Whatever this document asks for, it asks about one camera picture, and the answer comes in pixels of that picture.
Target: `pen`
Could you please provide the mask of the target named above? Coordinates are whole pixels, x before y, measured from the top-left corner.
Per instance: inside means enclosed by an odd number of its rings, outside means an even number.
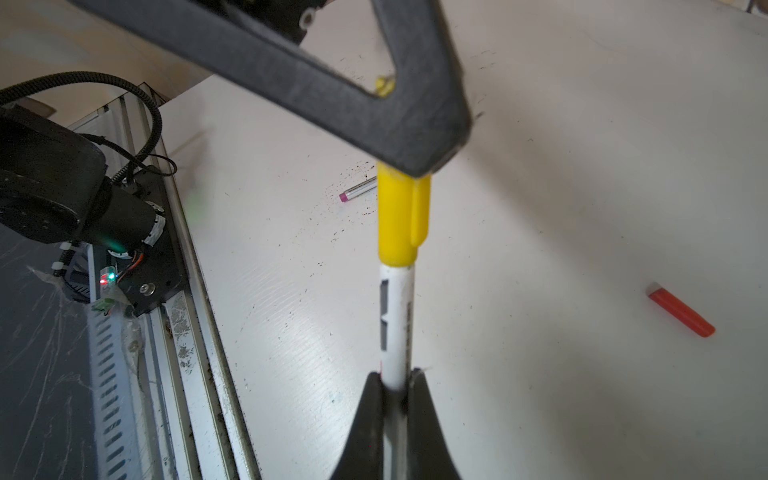
[[[340,195],[339,198],[342,202],[350,201],[354,197],[357,197],[358,195],[362,195],[368,190],[373,190],[376,188],[376,177],[369,178],[368,180],[362,182],[361,184],[357,184],[352,188],[348,188],[347,190],[344,190]]]

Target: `red wire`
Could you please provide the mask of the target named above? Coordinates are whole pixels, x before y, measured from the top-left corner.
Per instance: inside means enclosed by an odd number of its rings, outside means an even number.
[[[122,279],[123,279],[123,277],[125,277],[125,274],[126,274],[126,273],[128,273],[128,272],[130,272],[131,270],[133,270],[133,269],[134,269],[134,268],[136,268],[137,266],[139,266],[139,263],[141,263],[141,261],[142,261],[143,259],[144,259],[144,254],[143,254],[143,253],[139,253],[139,258],[138,258],[138,260],[136,260],[136,261],[135,261],[135,262],[134,262],[134,263],[133,263],[133,264],[132,264],[130,267],[128,267],[127,269],[125,269],[125,271],[124,271],[123,273],[121,273],[121,274],[120,274],[120,277],[118,278],[118,281],[117,281],[117,282],[115,282],[115,284],[118,284],[118,283],[120,283],[120,280],[122,280]]]

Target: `yellow marker cap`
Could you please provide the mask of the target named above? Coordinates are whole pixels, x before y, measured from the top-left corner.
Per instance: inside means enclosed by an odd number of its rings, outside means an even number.
[[[389,266],[413,265],[429,231],[432,175],[409,177],[383,162],[377,170],[379,259]]]

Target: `white marker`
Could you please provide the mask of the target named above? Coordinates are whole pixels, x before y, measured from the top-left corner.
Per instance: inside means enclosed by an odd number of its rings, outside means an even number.
[[[341,194],[339,194],[339,198],[342,202],[347,202],[352,200],[354,197],[357,197],[358,195],[362,195],[368,190],[373,190],[376,188],[377,182],[376,177],[371,177],[368,180],[362,182],[361,184],[357,184],[352,188],[349,188],[347,190],[344,190]]]
[[[415,266],[387,266],[381,278],[381,379],[385,388],[384,477],[406,478],[408,429],[404,400],[411,372]]]

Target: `orange marker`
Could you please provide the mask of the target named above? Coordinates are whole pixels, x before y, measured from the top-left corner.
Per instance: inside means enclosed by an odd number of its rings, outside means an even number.
[[[694,312],[693,309],[683,303],[675,295],[667,292],[666,289],[659,288],[648,295],[648,297],[700,336],[706,338],[715,333],[715,327],[712,326],[711,323],[707,322],[701,315]]]

